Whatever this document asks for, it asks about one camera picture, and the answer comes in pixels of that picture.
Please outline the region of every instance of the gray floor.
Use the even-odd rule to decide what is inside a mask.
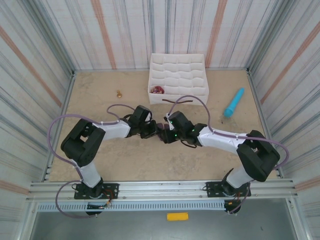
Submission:
[[[71,219],[38,213],[33,240],[295,240],[284,199],[248,200],[237,216],[190,211],[188,221],[168,222],[164,211],[103,212]]]

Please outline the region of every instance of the tan platform surface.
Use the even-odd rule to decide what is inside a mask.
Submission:
[[[251,130],[262,132],[246,72],[206,71],[206,75],[211,126],[236,133],[248,133]],[[158,123],[164,123],[163,117],[172,104],[149,104],[148,77],[148,71],[78,73],[67,113],[81,114],[96,121],[113,121],[115,118],[106,113],[108,106],[116,103],[134,108],[143,105],[152,111],[153,118]],[[244,95],[233,116],[226,119],[223,117],[224,109],[242,87],[245,88]],[[122,98],[117,98],[117,90],[121,91]],[[120,117],[132,113],[132,110],[126,107],[114,107],[112,110]],[[177,105],[174,110],[183,112],[193,124],[208,122],[206,110],[202,106]],[[60,150],[60,144],[78,120],[65,119],[58,154],[65,156]],[[149,139],[133,136],[103,141],[94,161],[105,181],[219,180],[231,168],[241,164],[237,155],[217,148],[192,149],[179,141],[164,144],[156,136]],[[274,171],[270,177],[276,177]],[[79,176],[71,165],[54,159],[50,181],[78,179]]]

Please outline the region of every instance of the light blue cylinder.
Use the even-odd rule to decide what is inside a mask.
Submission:
[[[224,110],[224,116],[226,118],[230,118],[234,114],[236,106],[239,103],[244,92],[245,92],[245,89],[243,87],[240,88],[239,91],[236,93],[235,97],[232,99],[232,102],[230,103],[230,105]]]

